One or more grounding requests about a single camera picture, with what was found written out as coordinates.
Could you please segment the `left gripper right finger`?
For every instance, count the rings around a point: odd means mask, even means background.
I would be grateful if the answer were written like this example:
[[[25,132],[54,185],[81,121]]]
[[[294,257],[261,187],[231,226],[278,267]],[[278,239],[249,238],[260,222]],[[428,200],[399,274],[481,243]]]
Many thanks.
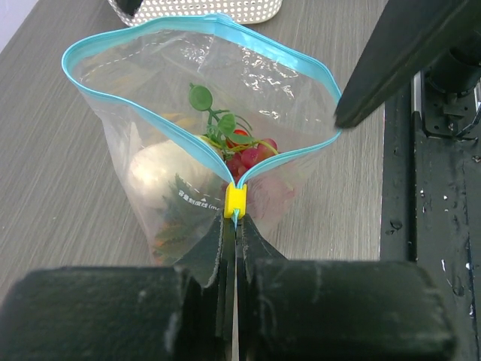
[[[287,259],[251,217],[237,226],[242,360],[451,360],[457,336],[412,262]]]

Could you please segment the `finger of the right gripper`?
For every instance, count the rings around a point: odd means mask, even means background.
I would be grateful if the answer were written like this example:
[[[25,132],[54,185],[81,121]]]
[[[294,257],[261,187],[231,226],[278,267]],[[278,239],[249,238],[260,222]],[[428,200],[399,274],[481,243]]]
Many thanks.
[[[336,127],[356,127],[479,25],[478,1],[387,2],[338,102]]]

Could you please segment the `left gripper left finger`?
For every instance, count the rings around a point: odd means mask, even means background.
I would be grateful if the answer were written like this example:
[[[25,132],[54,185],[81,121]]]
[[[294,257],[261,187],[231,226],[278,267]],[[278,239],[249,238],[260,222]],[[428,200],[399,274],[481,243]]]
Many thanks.
[[[3,360],[230,360],[235,230],[172,266],[39,269],[1,307]]]

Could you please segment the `toy pineapple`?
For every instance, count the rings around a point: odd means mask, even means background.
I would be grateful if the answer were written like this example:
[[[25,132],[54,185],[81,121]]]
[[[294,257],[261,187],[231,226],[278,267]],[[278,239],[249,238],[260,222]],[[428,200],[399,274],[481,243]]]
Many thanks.
[[[198,186],[175,176],[158,210],[162,222],[152,246],[158,263],[175,263],[205,236],[222,206],[224,186],[225,181],[216,174],[209,174]]]

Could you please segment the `red toy grapes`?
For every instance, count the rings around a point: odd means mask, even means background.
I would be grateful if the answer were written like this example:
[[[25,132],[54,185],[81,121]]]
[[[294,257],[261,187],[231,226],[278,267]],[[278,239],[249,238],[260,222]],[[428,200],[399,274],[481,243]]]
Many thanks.
[[[227,142],[231,153],[225,161],[233,181],[224,186],[224,216],[239,220],[249,215],[262,231],[273,229],[287,212],[299,186],[295,184],[292,164],[271,168],[267,171],[253,171],[257,165],[281,152],[271,138],[264,138],[255,144]]]

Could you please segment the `white toy radish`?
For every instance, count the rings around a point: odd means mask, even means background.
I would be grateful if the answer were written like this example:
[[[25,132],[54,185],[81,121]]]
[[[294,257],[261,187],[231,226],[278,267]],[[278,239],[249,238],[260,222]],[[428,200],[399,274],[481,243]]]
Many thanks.
[[[151,208],[165,208],[171,190],[180,196],[191,190],[204,198],[207,187],[218,179],[172,140],[139,150],[126,174],[128,189]]]

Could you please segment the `clear zip top bag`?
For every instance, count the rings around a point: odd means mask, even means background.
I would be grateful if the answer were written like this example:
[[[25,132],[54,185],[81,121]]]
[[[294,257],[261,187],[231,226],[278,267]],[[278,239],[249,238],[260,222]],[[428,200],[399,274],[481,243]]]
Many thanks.
[[[164,17],[84,38],[64,52],[62,69],[101,120],[116,175],[151,253],[160,208],[146,206],[126,180],[139,150],[172,140],[225,185],[234,180],[226,160],[201,139],[207,114],[189,104],[191,83],[212,92],[215,110],[244,117],[257,142],[275,140],[281,154],[253,171],[292,164],[295,197],[320,150],[340,134],[333,119],[340,90],[331,72],[222,14]]]

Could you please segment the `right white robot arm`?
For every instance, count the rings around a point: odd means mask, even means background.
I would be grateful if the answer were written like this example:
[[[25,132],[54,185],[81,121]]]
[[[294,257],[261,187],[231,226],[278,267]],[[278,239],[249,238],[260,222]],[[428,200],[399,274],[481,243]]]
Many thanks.
[[[431,138],[478,141],[480,3],[390,0],[335,110],[335,126],[357,127],[378,107],[385,131],[405,125]]]

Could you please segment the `white plastic basket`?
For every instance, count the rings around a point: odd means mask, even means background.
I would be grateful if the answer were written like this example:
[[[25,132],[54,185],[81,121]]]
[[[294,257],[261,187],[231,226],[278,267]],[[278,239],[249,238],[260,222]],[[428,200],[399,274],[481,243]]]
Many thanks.
[[[263,23],[279,12],[283,1],[108,0],[107,3],[124,24],[133,27],[160,17],[203,16],[207,14],[224,14],[242,25]]]

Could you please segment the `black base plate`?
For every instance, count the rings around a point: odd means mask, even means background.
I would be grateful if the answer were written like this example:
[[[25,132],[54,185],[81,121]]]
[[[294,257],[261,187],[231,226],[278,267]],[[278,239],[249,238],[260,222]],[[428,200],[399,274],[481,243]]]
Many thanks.
[[[380,258],[436,283],[459,360],[480,358],[480,128],[476,93],[448,102],[423,73],[385,104]]]

